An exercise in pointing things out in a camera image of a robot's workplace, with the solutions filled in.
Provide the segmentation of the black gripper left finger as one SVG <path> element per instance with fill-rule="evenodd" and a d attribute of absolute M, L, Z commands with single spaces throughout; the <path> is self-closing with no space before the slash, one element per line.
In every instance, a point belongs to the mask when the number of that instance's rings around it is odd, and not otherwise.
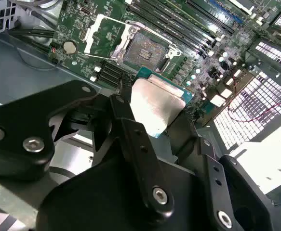
<path fill-rule="evenodd" d="M 0 176 L 36 180 L 44 175 L 55 144 L 78 129 L 94 135 L 102 161 L 56 189 L 44 207 L 88 212 L 85 200 L 128 200 L 150 218 L 169 218 L 174 199 L 144 126 L 120 95 L 106 97 L 73 80 L 0 106 Z"/>

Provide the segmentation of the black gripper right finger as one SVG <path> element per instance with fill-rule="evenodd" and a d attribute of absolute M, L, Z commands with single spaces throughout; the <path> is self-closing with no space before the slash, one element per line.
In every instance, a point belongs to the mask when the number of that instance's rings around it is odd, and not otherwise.
<path fill-rule="evenodd" d="M 272 231 L 272 205 L 231 156 L 217 157 L 186 115 L 171 123 L 176 164 L 191 170 L 200 183 L 209 225 L 215 231 Z"/>

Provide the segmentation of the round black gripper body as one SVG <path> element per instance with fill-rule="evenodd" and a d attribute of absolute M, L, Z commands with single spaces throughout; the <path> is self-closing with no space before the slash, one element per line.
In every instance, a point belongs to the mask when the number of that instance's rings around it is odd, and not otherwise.
<path fill-rule="evenodd" d="M 174 197 L 174 213 L 154 222 L 122 155 L 54 188 L 42 202 L 39 231 L 208 231 L 210 222 L 196 176 L 159 162 Z"/>

